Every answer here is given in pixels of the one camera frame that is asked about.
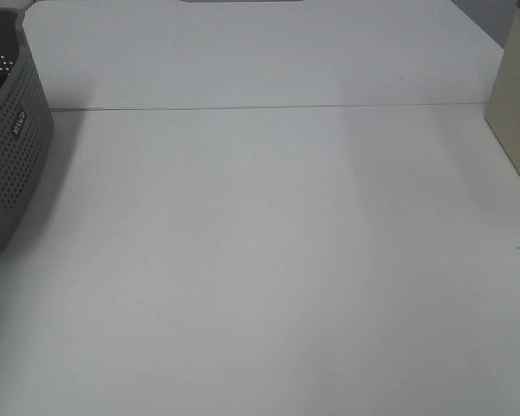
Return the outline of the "beige box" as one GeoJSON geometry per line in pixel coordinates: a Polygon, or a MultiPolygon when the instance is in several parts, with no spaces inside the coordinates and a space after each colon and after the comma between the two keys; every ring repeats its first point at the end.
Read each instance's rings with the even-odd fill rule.
{"type": "Polygon", "coordinates": [[[520,177],[520,1],[484,118],[520,177]]]}

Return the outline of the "grey perforated plastic basket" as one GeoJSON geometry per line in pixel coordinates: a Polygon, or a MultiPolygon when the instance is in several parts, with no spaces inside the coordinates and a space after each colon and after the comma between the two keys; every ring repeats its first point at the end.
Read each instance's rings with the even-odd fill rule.
{"type": "Polygon", "coordinates": [[[0,9],[0,254],[33,198],[54,122],[20,10],[0,9]]]}

